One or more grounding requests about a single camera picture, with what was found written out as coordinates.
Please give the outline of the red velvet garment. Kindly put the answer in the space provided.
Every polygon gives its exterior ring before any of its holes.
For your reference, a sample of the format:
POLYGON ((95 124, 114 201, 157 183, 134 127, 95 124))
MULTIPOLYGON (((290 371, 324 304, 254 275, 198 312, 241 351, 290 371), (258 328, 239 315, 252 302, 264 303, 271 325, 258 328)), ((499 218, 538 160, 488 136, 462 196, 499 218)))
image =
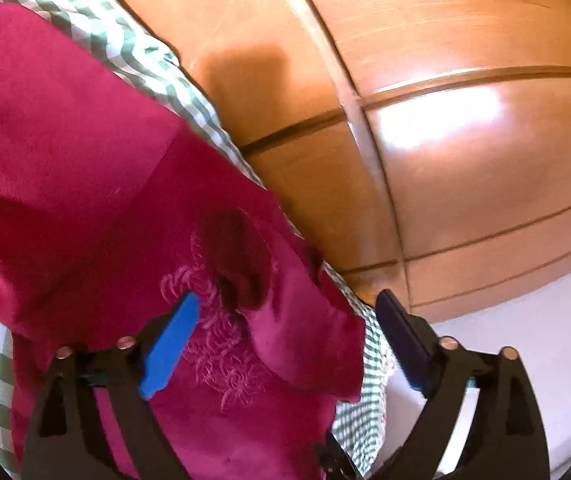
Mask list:
POLYGON ((0 3, 0 322, 20 474, 58 350, 107 350, 185 292, 197 324, 149 405, 188 478, 322 478, 337 404, 360 396, 366 327, 321 255, 182 118, 0 3))

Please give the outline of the orange wooden headboard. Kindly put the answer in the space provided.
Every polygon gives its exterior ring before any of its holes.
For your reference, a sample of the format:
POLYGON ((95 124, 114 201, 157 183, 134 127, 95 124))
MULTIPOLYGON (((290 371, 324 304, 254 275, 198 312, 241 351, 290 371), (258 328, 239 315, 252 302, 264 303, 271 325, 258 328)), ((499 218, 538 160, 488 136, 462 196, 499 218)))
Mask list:
POLYGON ((366 301, 443 321, 571 272, 571 0, 118 0, 366 301))

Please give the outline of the green white checkered cloth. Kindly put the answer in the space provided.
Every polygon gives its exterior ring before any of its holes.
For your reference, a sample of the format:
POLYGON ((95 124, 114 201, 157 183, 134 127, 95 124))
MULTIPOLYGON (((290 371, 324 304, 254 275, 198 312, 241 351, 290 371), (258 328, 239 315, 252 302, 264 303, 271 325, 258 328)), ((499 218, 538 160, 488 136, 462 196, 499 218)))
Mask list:
MULTIPOLYGON (((112 73, 184 118, 246 177, 258 175, 220 125, 214 106, 189 81, 177 55, 152 36, 116 0, 0 0, 19 3, 69 36, 112 73)), ((337 407, 332 432, 361 474, 368 474, 384 441, 385 386, 394 370, 391 349, 373 311, 334 269, 329 274, 354 311, 366 322, 365 376, 356 403, 337 407)), ((0 323, 0 466, 18 478, 10 436, 13 390, 10 334, 0 323)))

